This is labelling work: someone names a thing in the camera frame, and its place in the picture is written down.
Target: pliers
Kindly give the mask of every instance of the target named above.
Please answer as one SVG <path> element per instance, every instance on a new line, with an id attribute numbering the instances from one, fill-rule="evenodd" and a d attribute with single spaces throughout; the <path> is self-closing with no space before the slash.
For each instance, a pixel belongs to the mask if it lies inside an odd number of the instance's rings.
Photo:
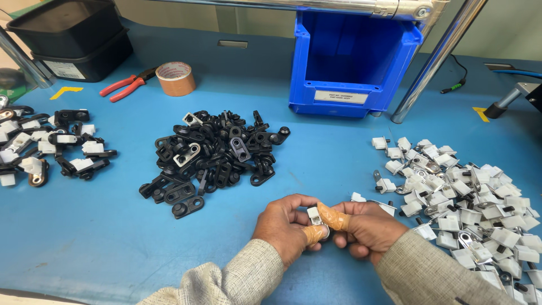
<path id="1" fill-rule="evenodd" d="M 117 90 L 118 88 L 129 85 L 127 88 L 125 88 L 121 92 L 109 98 L 111 103 L 115 103 L 119 99 L 125 98 L 126 96 L 128 96 L 128 94 L 132 93 L 137 87 L 144 85 L 146 80 L 153 78 L 156 75 L 157 68 L 158 67 L 150 68 L 139 73 L 137 76 L 132 74 L 127 79 L 119 80 L 116 83 L 105 87 L 102 91 L 100 91 L 100 95 L 104 97 L 110 94 L 111 92 Z"/>

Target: black plastic bin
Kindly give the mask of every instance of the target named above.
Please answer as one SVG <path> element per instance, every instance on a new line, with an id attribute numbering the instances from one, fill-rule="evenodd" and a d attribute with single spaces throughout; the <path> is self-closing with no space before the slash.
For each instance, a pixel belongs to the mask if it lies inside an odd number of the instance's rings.
<path id="1" fill-rule="evenodd" d="M 110 0 L 53 0 L 7 27 L 34 54 L 61 58 L 87 56 L 123 29 Z"/>
<path id="2" fill-rule="evenodd" d="M 60 58 L 32 53 L 56 77 L 67 80 L 97 82 L 108 76 L 133 52 L 128 39 L 128 29 L 122 30 L 115 37 L 96 51 L 82 58 Z"/>

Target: yellow floor marking tape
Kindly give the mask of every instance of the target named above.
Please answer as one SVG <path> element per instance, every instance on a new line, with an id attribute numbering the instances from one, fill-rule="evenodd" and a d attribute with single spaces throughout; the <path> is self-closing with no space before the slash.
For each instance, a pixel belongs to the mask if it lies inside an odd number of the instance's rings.
<path id="1" fill-rule="evenodd" d="M 64 92 L 66 91 L 81 91 L 83 90 L 83 88 L 78 88 L 78 87 L 62 87 L 60 88 L 60 90 L 55 94 L 53 95 L 50 99 L 57 99 L 59 98 L 59 96 L 61 96 Z"/>
<path id="2" fill-rule="evenodd" d="M 487 108 L 478 108 L 478 107 L 473 107 L 474 111 L 478 112 L 478 115 L 480 116 L 480 118 L 482 118 L 482 121 L 486 122 L 486 123 L 489 123 L 489 119 L 486 117 L 486 115 L 483 114 L 483 112 L 487 109 Z"/>

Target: blue workbench surface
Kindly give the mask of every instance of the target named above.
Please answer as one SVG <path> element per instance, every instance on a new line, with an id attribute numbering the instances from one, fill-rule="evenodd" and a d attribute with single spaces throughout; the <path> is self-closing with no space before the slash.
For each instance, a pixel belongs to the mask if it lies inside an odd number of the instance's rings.
<path id="1" fill-rule="evenodd" d="M 106 149 L 117 149 L 111 166 L 91 181 L 60 174 L 51 156 L 49 183 L 30 187 L 24 174 L 17 185 L 0 188 L 0 287 L 71 298 L 89 304 L 133 304 L 164 286 L 178 286 L 187 269 L 205 262 L 225 266 L 249 240 L 257 215 L 274 199 L 292 193 L 313 195 L 328 205 L 349 200 L 352 192 L 396 206 L 398 194 L 374 190 L 372 172 L 402 184 L 384 169 L 389 160 L 371 146 L 386 136 L 411 142 L 427 138 L 449 145 L 461 163 L 489 163 L 514 179 L 524 197 L 542 212 L 540 172 L 542 120 L 524 99 L 499 119 L 485 123 L 472 107 L 488 107 L 520 80 L 496 75 L 484 59 L 462 56 L 469 68 L 465 87 L 446 95 L 463 70 L 447 61 L 418 100 L 405 122 L 389 117 L 427 58 L 420 54 L 408 70 L 390 110 L 381 117 L 348 119 L 295 115 L 288 108 L 292 39 L 244 36 L 187 29 L 156 28 L 123 21 L 135 53 L 99 83 L 58 81 L 36 89 L 17 104 L 37 113 L 88 109 Z M 248 48 L 217 47 L 219 39 L 247 40 Z M 167 61 L 193 68 L 197 89 L 180 98 L 166 96 L 157 78 L 117 103 L 98 92 L 117 80 Z M 542 63 L 517 60 L 518 68 L 542 71 Z M 61 87 L 83 87 L 49 98 Z M 232 110 L 251 123 L 259 110 L 271 131 L 288 126 L 292 134 L 274 147 L 276 175 L 261 187 L 245 174 L 233 187 L 205 195 L 205 207 L 176 220 L 171 207 L 143 199 L 138 188 L 159 174 L 154 140 L 172 134 L 187 112 Z M 67 159 L 82 157 L 79 148 Z M 400 218 L 414 227 L 414 218 Z M 537 227 L 532 233 L 542 233 Z M 522 282 L 527 282 L 524 275 Z M 332 243 L 316 253 L 303 253 L 284 274 L 265 304 L 392 304 L 372 265 L 353 260 Z"/>

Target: beige shirt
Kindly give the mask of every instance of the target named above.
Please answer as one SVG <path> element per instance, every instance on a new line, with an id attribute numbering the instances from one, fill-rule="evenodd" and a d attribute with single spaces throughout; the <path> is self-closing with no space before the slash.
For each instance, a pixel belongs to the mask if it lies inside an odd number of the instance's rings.
<path id="1" fill-rule="evenodd" d="M 275 248 L 253 239 L 224 269 L 213 263 L 190 269 L 179 288 L 162 288 L 138 305 L 259 304 L 279 285 L 282 270 Z M 384 254 L 376 272 L 398 305 L 517 304 L 412 230 Z"/>

